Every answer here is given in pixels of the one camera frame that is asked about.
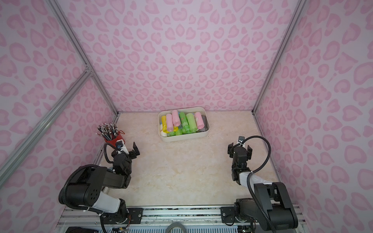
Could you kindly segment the grey roll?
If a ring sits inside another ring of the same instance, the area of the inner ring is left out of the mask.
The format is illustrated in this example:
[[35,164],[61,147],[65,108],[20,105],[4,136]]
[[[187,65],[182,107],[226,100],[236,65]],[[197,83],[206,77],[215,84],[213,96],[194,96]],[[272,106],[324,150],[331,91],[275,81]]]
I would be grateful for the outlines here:
[[202,116],[202,119],[203,119],[203,123],[204,123],[204,128],[201,131],[206,132],[208,130],[207,118],[206,118],[206,116]]

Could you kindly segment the white roll blue cap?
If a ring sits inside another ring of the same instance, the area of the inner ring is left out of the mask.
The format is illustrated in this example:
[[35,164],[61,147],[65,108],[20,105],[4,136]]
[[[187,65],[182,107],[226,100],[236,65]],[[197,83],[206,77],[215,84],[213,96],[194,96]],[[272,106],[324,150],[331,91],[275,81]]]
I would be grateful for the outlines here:
[[160,136],[161,137],[167,137],[168,136],[168,131],[167,131],[167,126],[163,126],[163,124],[160,124],[159,126],[160,129]]

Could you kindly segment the light green roll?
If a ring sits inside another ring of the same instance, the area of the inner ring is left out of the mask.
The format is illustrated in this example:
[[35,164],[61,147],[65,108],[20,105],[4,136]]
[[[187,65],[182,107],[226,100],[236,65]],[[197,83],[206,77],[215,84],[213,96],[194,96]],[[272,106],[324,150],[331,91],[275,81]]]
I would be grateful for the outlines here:
[[196,133],[198,131],[196,119],[193,113],[187,113],[186,119],[188,121],[189,130],[191,133]]

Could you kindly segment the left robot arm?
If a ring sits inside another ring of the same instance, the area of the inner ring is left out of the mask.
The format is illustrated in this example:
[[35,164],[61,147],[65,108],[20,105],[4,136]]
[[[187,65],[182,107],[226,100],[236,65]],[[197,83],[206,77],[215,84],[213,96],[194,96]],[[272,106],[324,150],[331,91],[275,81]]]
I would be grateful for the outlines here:
[[133,143],[129,152],[117,143],[117,152],[112,153],[112,169],[94,164],[79,167],[66,180],[58,200],[71,209],[90,211],[101,217],[123,222],[129,217],[125,201],[103,192],[104,187],[126,189],[131,181],[133,159],[140,151]]

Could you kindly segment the pink roll with label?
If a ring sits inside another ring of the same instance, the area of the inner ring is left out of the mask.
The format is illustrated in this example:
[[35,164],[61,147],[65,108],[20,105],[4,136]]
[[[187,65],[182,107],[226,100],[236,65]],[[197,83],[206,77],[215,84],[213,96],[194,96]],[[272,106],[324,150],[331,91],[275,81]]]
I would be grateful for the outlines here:
[[197,129],[198,130],[203,129],[205,127],[205,123],[204,123],[202,114],[200,112],[196,112],[194,114],[194,116],[195,116],[195,121],[196,121]]

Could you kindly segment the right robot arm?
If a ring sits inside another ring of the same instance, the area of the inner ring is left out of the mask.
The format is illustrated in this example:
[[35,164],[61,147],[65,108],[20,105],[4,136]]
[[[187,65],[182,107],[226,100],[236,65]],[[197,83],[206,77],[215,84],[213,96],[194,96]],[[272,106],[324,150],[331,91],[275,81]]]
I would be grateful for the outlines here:
[[232,180],[248,189],[250,197],[236,199],[232,207],[222,207],[220,216],[222,223],[232,226],[236,222],[250,223],[249,229],[255,231],[258,223],[263,231],[273,233],[296,229],[299,220],[290,200],[287,188],[282,182],[270,182],[257,176],[268,163],[271,152],[268,151],[263,164],[251,170],[247,162],[251,159],[253,149],[244,144],[229,144],[227,153],[232,161]]

